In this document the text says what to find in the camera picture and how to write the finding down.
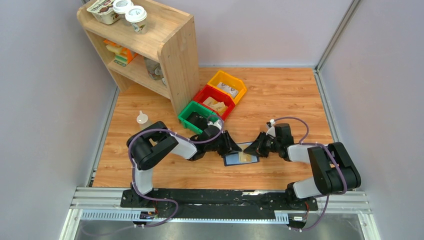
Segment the navy blue card holder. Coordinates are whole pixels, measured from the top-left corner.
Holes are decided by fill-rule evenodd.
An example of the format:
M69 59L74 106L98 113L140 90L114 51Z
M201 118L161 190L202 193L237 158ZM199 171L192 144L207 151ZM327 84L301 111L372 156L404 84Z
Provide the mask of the navy blue card holder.
M241 147L241 149L242 149L242 153L243 153L243 150L244 150L246 147L248 147L251 143L252 143L252 142L243 142L243 143L238 143L237 145L238 145L239 147ZM228 166L237 166L237 165L247 165L247 164L254 164L254 163L258 163L258 162L260 161L260 158L259 158L259 157L257 157L257 162L252 162L252 163L247 163L247 164L241 164L241 163L239 162L239 153L236 153L236 154L230 154L230 155L225 156L225 157L223 158L223 161L224 161L224 165L225 165L226 167L228 167Z

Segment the yellow VIP card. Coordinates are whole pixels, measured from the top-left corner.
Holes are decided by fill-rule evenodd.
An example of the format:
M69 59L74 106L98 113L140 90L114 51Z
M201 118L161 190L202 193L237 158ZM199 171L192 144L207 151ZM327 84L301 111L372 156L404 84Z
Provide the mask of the yellow VIP card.
M211 105L210 108L216 111L219 115L224 114L228 109L224 102L217 102L216 104Z
M238 154L239 162L241 164L249 164L249 163L255 163L257 162L257 157L254 155L246 154L244 152L240 152Z

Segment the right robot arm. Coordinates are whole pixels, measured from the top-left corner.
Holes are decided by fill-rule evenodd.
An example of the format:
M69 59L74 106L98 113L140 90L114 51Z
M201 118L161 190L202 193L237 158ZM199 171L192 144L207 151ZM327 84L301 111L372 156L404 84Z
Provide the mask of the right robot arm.
M312 177L292 182L285 190L286 205L294 210L299 209L307 198L343 194L362 183L343 143L295 143L288 123L269 124L268 130L260 132L243 152L259 158L277 153L287 162L310 165Z

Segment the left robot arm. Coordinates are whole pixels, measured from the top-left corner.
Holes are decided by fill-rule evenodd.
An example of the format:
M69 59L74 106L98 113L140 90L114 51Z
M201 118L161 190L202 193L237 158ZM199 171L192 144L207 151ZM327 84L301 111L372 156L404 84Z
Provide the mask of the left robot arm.
M207 152L216 152L224 158L242 151L229 132L223 130L223 123L219 120L208 123L202 133L190 138L157 121L131 136L126 146L132 164L133 200L143 208L153 201L153 168L167 155L174 154L193 162L203 158Z

